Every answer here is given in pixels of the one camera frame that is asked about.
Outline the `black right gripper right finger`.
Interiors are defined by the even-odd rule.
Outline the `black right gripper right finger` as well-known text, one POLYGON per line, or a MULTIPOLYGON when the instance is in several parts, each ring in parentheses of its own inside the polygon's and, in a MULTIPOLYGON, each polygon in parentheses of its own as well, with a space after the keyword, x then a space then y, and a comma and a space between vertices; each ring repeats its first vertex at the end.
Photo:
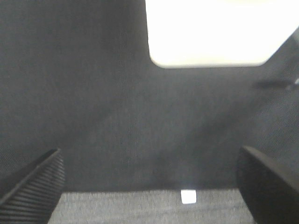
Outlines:
POLYGON ((255 148, 241 147, 238 189, 257 224, 299 222, 299 176, 255 148))

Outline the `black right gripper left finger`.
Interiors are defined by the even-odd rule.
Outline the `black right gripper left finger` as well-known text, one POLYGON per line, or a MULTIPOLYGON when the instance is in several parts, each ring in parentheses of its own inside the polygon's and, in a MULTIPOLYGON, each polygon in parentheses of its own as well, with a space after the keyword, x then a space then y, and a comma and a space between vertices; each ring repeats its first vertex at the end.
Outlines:
POLYGON ((65 184, 60 149, 52 149, 0 181, 2 224, 46 224, 65 184))

